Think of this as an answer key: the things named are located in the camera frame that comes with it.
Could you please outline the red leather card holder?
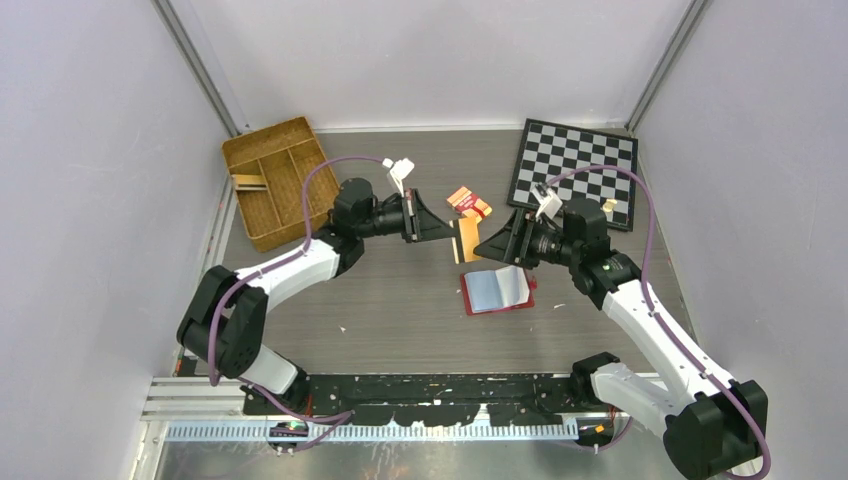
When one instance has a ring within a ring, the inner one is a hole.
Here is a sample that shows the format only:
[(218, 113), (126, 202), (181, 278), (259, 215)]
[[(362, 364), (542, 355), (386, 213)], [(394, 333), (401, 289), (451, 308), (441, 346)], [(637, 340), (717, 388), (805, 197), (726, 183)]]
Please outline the red leather card holder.
[(517, 266), (462, 274), (460, 286), (466, 314), (470, 316), (535, 306), (535, 279)]

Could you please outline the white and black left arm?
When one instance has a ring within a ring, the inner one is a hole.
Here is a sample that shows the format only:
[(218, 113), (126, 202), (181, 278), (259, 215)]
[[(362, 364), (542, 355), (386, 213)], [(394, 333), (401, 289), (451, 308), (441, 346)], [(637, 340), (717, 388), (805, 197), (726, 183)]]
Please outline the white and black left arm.
[(415, 188), (377, 199), (369, 181), (342, 183), (327, 221), (308, 245), (253, 269), (214, 266), (202, 277), (177, 333), (177, 342), (229, 379), (268, 391), (280, 412), (298, 412), (307, 398), (306, 374), (263, 343), (269, 311), (306, 288), (334, 279), (363, 255), (364, 241), (398, 235), (407, 243), (453, 238), (457, 230), (431, 212)]

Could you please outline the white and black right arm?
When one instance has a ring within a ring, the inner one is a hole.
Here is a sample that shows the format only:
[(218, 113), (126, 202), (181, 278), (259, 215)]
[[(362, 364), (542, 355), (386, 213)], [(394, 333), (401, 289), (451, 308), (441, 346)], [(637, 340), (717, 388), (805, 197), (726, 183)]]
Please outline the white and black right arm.
[(631, 338), (662, 380), (656, 385), (602, 352), (573, 364), (574, 403), (589, 411), (608, 404), (641, 423), (687, 479), (729, 475), (754, 459), (762, 461), (755, 476), (763, 478), (770, 467), (763, 388), (737, 381), (671, 318), (644, 272), (612, 248), (599, 202), (578, 198), (558, 215), (560, 223), (517, 209), (474, 252), (525, 269), (542, 262), (566, 267), (576, 289)]

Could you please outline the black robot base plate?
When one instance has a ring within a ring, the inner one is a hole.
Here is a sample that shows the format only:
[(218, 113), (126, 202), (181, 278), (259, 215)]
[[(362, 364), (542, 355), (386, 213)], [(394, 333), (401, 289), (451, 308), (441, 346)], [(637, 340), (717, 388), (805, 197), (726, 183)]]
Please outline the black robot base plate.
[(486, 415), (498, 427), (554, 425), (566, 414), (587, 414), (609, 427), (624, 414), (581, 402), (566, 374), (301, 374), (282, 394), (256, 386), (246, 415), (276, 415), (288, 408), (333, 424), (346, 413), (349, 425), (401, 427), (468, 425)]

